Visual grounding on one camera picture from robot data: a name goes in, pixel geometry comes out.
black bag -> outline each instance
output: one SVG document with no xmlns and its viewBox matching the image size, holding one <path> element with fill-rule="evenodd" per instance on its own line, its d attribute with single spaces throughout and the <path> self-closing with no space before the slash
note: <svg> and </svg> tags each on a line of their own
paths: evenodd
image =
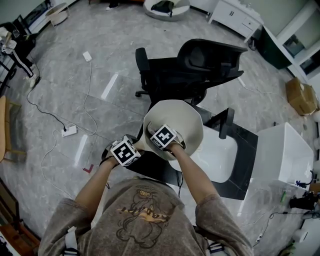
<svg viewBox="0 0 320 256">
<path fill-rule="evenodd" d="M 155 10 L 160 13 L 169 14 L 170 17 L 172 17 L 172 10 L 173 10 L 174 6 L 175 6 L 175 4 L 173 2 L 164 0 L 164 1 L 160 1 L 156 4 L 154 4 L 151 7 L 151 11 Z"/>
</svg>

chair armrest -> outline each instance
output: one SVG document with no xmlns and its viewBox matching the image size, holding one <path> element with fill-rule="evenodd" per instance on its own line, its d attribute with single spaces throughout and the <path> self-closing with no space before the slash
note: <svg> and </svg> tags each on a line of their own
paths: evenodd
<svg viewBox="0 0 320 256">
<path fill-rule="evenodd" d="M 149 61 L 145 48 L 135 50 L 135 61 L 140 72 L 150 71 Z"/>
</svg>

red mark on floor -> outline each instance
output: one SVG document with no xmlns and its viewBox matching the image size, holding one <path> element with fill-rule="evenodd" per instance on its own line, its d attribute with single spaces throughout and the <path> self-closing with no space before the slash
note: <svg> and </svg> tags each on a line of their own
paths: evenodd
<svg viewBox="0 0 320 256">
<path fill-rule="evenodd" d="M 90 169 L 83 168 L 83 170 L 89 174 L 89 173 L 91 173 L 93 167 L 94 167 L 94 165 L 91 164 Z"/>
</svg>

graphic print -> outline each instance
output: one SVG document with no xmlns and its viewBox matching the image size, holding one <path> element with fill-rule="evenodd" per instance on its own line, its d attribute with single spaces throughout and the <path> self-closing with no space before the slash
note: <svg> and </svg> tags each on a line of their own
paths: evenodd
<svg viewBox="0 0 320 256">
<path fill-rule="evenodd" d="M 156 199 L 156 191 L 147 192 L 145 188 L 137 189 L 131 206 L 118 209 L 120 214 L 126 214 L 129 217 L 118 223 L 120 229 L 116 232 L 116 237 L 122 241 L 133 238 L 141 248 L 152 248 L 164 228 L 168 226 L 168 220 L 171 217 L 160 210 Z"/>
</svg>

wooden table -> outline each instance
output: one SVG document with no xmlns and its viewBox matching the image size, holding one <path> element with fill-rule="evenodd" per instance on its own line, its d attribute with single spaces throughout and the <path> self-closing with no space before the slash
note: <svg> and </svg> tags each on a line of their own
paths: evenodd
<svg viewBox="0 0 320 256">
<path fill-rule="evenodd" d="M 25 155 L 26 152 L 12 150 L 10 138 L 10 105 L 21 107 L 20 104 L 9 101 L 6 96 L 0 98 L 0 162 L 6 160 L 14 162 L 11 159 L 5 158 L 6 152 Z"/>
</svg>

